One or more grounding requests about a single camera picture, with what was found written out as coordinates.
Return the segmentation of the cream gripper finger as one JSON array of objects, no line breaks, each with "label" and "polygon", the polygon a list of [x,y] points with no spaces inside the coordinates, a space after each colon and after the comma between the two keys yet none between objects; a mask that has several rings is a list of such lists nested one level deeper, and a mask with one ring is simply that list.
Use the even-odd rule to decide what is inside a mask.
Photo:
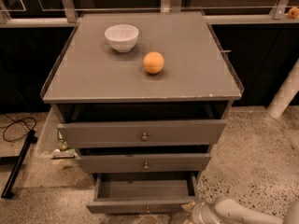
[{"label": "cream gripper finger", "polygon": [[185,203],[181,206],[181,208],[187,213],[191,213],[194,207],[195,207],[195,202]]}]

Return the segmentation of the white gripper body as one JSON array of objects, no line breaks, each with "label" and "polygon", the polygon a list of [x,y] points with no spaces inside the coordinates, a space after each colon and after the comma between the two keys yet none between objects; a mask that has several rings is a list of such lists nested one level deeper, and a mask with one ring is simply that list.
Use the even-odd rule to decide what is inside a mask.
[{"label": "white gripper body", "polygon": [[194,224],[218,224],[212,208],[206,203],[197,203],[191,213]]}]

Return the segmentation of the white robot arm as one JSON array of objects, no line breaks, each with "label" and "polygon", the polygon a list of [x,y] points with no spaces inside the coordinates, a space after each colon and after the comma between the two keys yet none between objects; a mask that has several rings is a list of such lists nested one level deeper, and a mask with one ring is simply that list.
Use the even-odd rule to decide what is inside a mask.
[{"label": "white robot arm", "polygon": [[181,207],[189,214],[183,224],[299,224],[299,200],[290,205],[284,218],[248,209],[228,197],[214,203],[193,201]]}]

